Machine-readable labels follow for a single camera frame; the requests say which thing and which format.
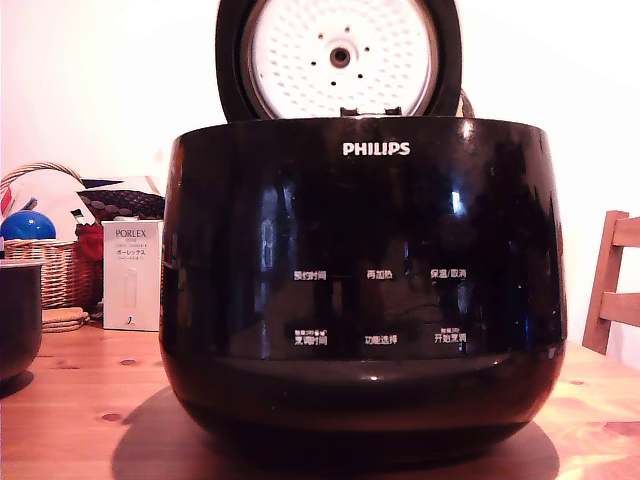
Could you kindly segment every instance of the blue ball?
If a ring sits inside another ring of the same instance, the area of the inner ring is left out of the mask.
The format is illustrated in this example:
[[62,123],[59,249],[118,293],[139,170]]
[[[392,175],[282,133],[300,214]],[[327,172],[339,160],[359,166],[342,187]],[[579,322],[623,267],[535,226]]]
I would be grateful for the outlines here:
[[6,218],[0,227],[5,240],[45,240],[56,238],[56,227],[46,215],[21,210]]

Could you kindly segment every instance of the cork coaster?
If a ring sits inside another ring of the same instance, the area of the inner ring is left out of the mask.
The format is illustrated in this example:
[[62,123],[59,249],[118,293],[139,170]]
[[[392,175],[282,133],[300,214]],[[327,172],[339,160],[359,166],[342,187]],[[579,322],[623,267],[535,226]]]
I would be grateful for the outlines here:
[[61,333],[77,330],[84,325],[89,314],[82,308],[55,308],[42,312],[43,333]]
[[78,330],[80,327],[82,327],[81,323],[78,323],[76,325],[70,325],[68,327],[55,327],[55,328],[43,327],[42,328],[42,333],[73,332],[74,330]]

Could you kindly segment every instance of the white wall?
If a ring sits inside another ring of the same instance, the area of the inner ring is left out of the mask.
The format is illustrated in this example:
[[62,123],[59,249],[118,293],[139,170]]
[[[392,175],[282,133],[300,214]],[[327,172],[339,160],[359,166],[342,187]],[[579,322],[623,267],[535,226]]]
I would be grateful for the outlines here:
[[[180,133],[224,122],[215,0],[0,0],[3,173],[58,161],[84,176],[165,177]],[[564,221],[569,332],[580,342],[604,214],[640,215],[636,26],[629,0],[458,0],[479,116],[549,133]],[[621,287],[640,290],[640,256]],[[609,355],[640,368],[640,331]]]

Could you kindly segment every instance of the rice cooker lid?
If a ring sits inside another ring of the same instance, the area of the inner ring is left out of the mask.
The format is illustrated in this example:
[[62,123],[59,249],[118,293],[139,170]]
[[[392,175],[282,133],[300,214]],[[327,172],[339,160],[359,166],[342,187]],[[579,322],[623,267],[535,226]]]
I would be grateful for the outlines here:
[[455,116],[462,60],[453,0],[240,3],[247,10],[231,69],[221,50],[239,5],[232,11],[223,0],[218,15],[218,81],[229,121],[345,112]]

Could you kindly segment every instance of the wooden table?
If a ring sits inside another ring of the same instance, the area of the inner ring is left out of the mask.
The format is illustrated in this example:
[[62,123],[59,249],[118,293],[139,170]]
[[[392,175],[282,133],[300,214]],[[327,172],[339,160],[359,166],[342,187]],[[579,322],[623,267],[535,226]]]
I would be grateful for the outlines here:
[[[313,461],[275,472],[216,454],[168,387],[154,333],[47,334],[21,380],[0,403],[3,480],[323,478]],[[488,455],[359,478],[640,479],[640,372],[570,345],[535,422]]]

